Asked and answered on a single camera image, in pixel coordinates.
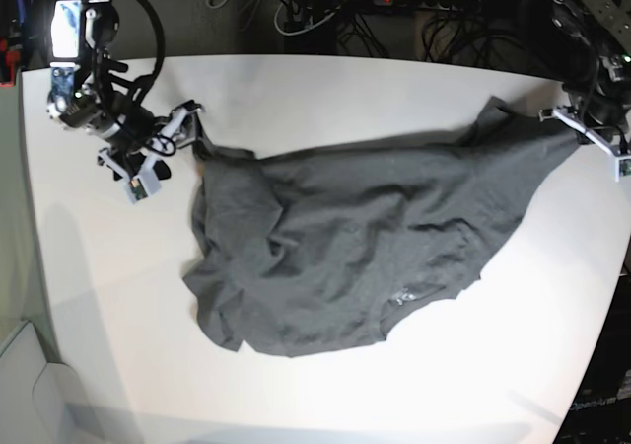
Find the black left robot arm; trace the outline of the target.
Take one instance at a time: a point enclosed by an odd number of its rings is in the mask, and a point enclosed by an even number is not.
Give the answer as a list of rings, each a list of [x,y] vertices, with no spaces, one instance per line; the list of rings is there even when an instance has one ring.
[[[520,0],[520,39],[568,95],[568,112],[630,152],[630,0]]]

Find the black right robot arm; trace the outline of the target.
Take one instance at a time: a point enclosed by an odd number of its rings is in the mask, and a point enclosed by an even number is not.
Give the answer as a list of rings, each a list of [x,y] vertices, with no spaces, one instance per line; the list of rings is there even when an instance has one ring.
[[[133,80],[128,65],[111,57],[119,30],[112,0],[57,0],[50,23],[50,92],[48,115],[70,130],[82,129],[106,144],[97,158],[117,181],[138,185],[144,174],[170,177],[167,159],[191,148],[198,160],[208,158],[199,115],[202,105],[187,101],[158,117],[144,99],[161,74],[166,37],[149,0],[134,0],[146,13],[156,41],[153,69]]]

